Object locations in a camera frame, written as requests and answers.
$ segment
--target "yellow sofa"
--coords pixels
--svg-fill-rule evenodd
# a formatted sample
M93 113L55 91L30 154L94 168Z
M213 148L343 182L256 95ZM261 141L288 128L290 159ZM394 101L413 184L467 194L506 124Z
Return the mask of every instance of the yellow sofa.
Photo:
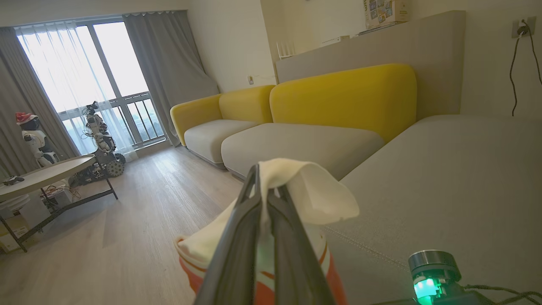
M269 94L275 86L261 86L202 98L171 108L170 115L182 145L223 167L222 141L242 130L272 122Z
M244 178L258 161L311 161L343 178L416 121L416 77L389 64L284 82L270 93L273 123L222 142L226 168Z

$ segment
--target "green light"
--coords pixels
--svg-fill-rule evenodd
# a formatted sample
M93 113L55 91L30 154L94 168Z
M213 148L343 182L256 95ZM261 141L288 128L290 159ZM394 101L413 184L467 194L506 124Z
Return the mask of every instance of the green light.
M435 286L435 283L432 279L428 278L423 281L418 282L416 285L414 285L414 291L416 292L416 297L418 298L418 302L422 305L424 305L421 301L422 298L423 301L426 303L427 300L429 300L428 304L432 304L431 302L431 295L437 295L438 287Z
M431 299L431 296L428 295L428 296L419 298L418 303L420 303L420 305L433 305L433 300Z

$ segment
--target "gray curtain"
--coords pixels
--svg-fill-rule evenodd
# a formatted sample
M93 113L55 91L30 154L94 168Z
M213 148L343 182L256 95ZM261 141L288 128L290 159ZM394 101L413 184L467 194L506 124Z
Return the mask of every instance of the gray curtain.
M205 74L186 11L124 16L124 23L158 116L175 146L180 144L170 109L218 94Z
M37 168L16 124L15 112L39 116L41 129L61 159L79 155L12 28L0 28L0 106L0 167L9 175Z

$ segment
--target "humanoid robot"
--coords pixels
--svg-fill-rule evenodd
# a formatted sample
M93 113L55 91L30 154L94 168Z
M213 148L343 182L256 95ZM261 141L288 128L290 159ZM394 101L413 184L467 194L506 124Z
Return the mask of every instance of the humanoid robot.
M34 154L40 167L59 162L60 159L52 150L49 138L43 131L38 129L40 127L38 116L33 113L17 112L15 117L17 118L17 125L22 129L23 139Z
M114 153L117 145L113 137L107 132L107 124L96 114L96 109L98 109L97 101L88 105L86 112L83 113L87 117L86 127L90 129L90 133L86 135L93 137L96 141L98 149L94 152L94 155L98 159L98 162L106 166L110 177L117 177L124 173L126 159L122 154Z

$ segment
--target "santa hat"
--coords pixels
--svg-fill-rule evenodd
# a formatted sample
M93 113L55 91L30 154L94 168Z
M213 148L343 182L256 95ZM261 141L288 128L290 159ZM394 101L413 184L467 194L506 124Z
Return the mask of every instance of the santa hat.
M21 126L24 123L28 123L29 121L36 119L37 115L33 113L16 112L15 118L17 119L17 125Z

